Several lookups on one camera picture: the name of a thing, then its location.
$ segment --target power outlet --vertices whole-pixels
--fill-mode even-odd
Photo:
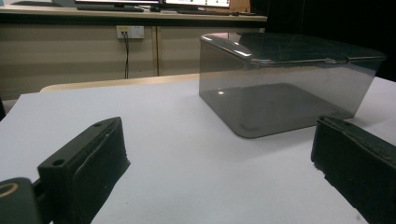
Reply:
[[[145,37],[145,27],[144,26],[131,26],[132,38],[144,38]]]
[[[128,36],[128,39],[132,38],[130,26],[117,26],[117,38],[123,39],[124,35]]]
[[[117,26],[117,38],[123,39],[124,35],[128,36],[128,39],[144,38],[145,37],[145,27],[144,26]]]

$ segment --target gray translucent box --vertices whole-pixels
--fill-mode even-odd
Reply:
[[[236,134],[256,138],[352,118],[385,59],[306,35],[202,35],[199,93]]]

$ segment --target wall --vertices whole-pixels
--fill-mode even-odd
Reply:
[[[302,33],[388,55],[377,76],[396,81],[396,14],[390,0],[305,0]]]
[[[396,13],[391,0],[271,0],[265,31],[312,35],[388,55],[377,76],[396,81]]]
[[[259,15],[268,16],[271,0],[250,0],[250,11]]]

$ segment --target white table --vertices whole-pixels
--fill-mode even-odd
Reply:
[[[350,121],[396,145],[396,83],[375,78]],[[236,136],[198,80],[23,95],[0,122],[0,180],[95,122],[121,117],[132,165],[93,223],[367,223],[310,160],[315,127]]]

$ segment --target plastic container lid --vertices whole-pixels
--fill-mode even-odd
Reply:
[[[384,61],[374,50],[308,35],[272,33],[221,33],[202,35],[204,41],[232,55],[257,64],[349,63]]]

